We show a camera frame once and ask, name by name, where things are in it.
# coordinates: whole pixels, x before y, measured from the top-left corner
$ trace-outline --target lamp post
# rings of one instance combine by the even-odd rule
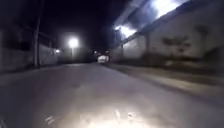
[[[72,37],[68,40],[68,46],[71,50],[72,59],[74,59],[74,50],[80,47],[79,39],[77,37]]]

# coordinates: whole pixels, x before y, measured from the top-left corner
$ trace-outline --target night sky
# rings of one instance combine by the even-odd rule
[[[20,22],[32,28],[38,17],[41,0],[27,0]],[[57,39],[55,46],[65,43],[66,35],[77,35],[88,47],[104,51],[107,33],[129,0],[45,0],[41,32]]]

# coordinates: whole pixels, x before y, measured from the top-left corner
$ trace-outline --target utility pole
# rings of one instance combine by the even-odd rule
[[[34,40],[33,40],[33,61],[34,61],[34,66],[36,68],[40,66],[38,39],[39,39],[40,23],[41,23],[43,10],[44,10],[44,0],[41,0],[37,24],[36,24],[36,30],[34,32]]]

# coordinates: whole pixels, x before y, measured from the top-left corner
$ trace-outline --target asphalt road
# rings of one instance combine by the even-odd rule
[[[7,128],[224,127],[221,105],[96,64],[8,77],[0,79]]]

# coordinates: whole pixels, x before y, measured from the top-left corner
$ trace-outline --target sidewalk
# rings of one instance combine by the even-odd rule
[[[124,65],[108,65],[128,75],[154,82],[157,85],[177,89],[190,94],[212,98],[222,102],[224,98],[224,80],[206,75],[193,75],[160,68],[143,68]]]

